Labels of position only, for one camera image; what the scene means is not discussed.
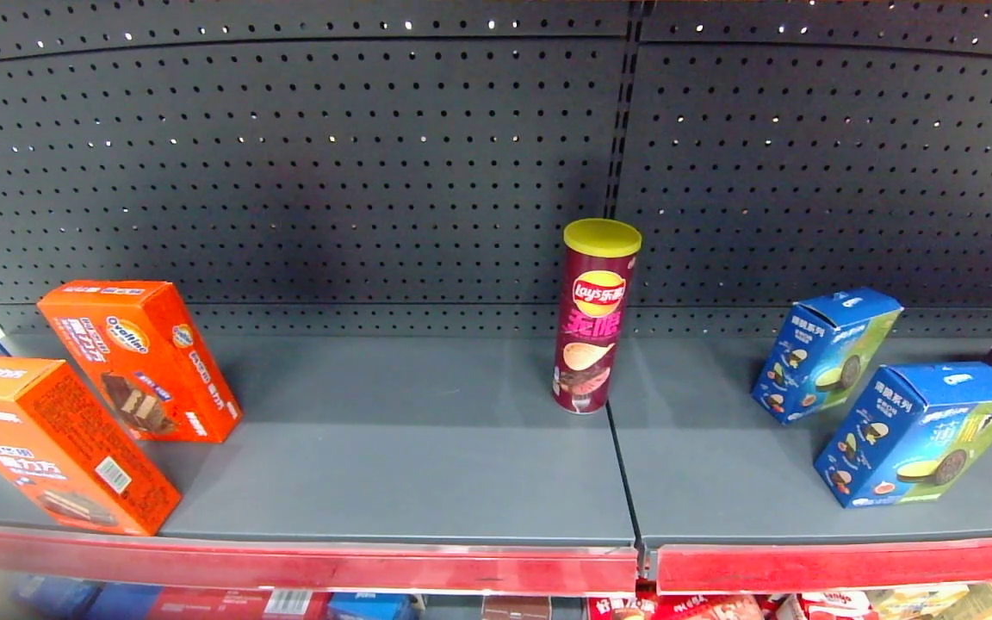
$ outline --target store shelf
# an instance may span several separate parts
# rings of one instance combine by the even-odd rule
[[[184,494],[161,537],[64,533],[0,479],[0,565],[232,588],[633,589],[607,417],[552,404],[550,341],[208,340],[245,420],[218,446],[149,444]],[[9,345],[65,354],[51,335]]]
[[[611,408],[662,592],[804,592],[992,580],[992,449],[938,502],[844,510],[811,463],[846,406],[780,427],[748,396],[771,341],[625,343]],[[877,363],[989,341],[892,338]]]

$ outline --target ovaltine box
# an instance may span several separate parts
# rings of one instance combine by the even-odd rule
[[[99,532],[154,534],[180,499],[63,360],[0,357],[0,474]]]
[[[36,306],[135,437],[220,443],[243,417],[172,283],[76,280]]]

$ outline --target lay's logo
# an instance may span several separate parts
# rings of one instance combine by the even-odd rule
[[[626,280],[614,271],[584,271],[572,283],[572,300],[589,317],[614,313],[626,295]]]
[[[122,349],[132,350],[133,353],[148,353],[148,335],[133,322],[106,317],[106,333]]]

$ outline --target lay's chips canister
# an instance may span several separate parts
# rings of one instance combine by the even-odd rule
[[[611,363],[642,235],[616,220],[576,220],[564,229],[564,243],[554,397],[569,412],[591,413],[607,401]]]

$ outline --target gray shelf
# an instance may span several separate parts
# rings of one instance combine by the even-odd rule
[[[208,341],[245,420],[146,446],[184,494],[161,535],[633,544],[609,421],[552,403],[548,338]],[[9,345],[65,356],[52,335]],[[0,524],[54,527],[1,479]]]
[[[847,405],[780,427],[748,396],[771,346],[763,338],[623,345],[611,408],[649,549],[992,537],[992,449],[937,502],[842,509],[811,463]],[[979,338],[893,338],[869,376],[878,363],[969,360],[988,348]]]

